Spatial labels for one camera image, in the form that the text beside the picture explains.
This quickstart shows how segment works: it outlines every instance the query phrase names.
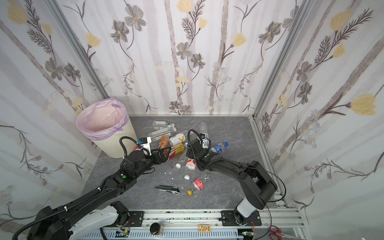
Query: blue bottle label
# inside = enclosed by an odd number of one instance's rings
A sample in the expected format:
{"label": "blue bottle label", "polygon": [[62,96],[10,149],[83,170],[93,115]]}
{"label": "blue bottle label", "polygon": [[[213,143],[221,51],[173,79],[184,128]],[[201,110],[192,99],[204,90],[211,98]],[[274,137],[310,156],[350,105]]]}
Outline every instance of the blue bottle label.
{"label": "blue bottle label", "polygon": [[214,146],[214,149],[216,149],[217,153],[221,153],[223,151],[219,145]]}

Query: bottle with blue label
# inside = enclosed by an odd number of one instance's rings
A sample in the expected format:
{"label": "bottle with blue label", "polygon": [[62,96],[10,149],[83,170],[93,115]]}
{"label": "bottle with blue label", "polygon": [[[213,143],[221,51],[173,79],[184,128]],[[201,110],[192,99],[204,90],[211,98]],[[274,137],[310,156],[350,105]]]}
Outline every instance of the bottle with blue label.
{"label": "bottle with blue label", "polygon": [[216,146],[211,148],[211,151],[219,154],[221,152],[224,152],[227,147],[228,147],[228,143],[227,142],[224,142],[224,143],[223,142],[219,142]]}

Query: scissors blade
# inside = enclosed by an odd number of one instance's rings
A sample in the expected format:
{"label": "scissors blade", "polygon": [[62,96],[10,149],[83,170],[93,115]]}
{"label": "scissors blade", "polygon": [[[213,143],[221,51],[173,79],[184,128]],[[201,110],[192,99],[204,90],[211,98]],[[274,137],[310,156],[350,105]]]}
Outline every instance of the scissors blade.
{"label": "scissors blade", "polygon": [[290,238],[290,239],[300,239],[300,240],[304,240],[303,238],[299,238],[299,237],[296,237],[296,236],[288,235],[288,234],[285,234],[285,233],[279,233],[279,235],[280,235],[282,238]]}

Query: black mounting plate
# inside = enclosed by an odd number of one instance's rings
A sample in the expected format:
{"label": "black mounting plate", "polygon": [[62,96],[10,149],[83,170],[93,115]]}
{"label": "black mounting plate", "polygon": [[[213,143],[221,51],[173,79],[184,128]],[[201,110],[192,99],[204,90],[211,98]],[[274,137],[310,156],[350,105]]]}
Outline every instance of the black mounting plate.
{"label": "black mounting plate", "polygon": [[[253,224],[255,226],[261,226],[262,225],[259,211],[254,211],[249,217],[253,220]],[[230,210],[221,211],[221,221],[222,221],[224,227],[239,226],[235,221],[235,218],[233,216],[233,211],[230,211]],[[247,223],[246,226],[252,226],[252,222],[250,221],[249,223]]]}
{"label": "black mounting plate", "polygon": [[[143,222],[143,211],[129,211],[129,215],[131,216],[131,220],[129,221],[129,227],[141,227]],[[119,227],[115,223],[106,227]]]}

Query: red scissors handle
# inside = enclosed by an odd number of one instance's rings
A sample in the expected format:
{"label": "red scissors handle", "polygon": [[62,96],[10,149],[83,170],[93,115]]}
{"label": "red scissors handle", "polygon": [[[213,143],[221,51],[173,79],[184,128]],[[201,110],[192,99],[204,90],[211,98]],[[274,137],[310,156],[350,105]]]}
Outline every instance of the red scissors handle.
{"label": "red scissors handle", "polygon": [[274,226],[274,225],[271,225],[269,227],[269,230],[272,232],[269,237],[272,239],[272,240],[282,240],[283,237],[278,235],[277,233],[281,233],[281,230],[280,228]]}

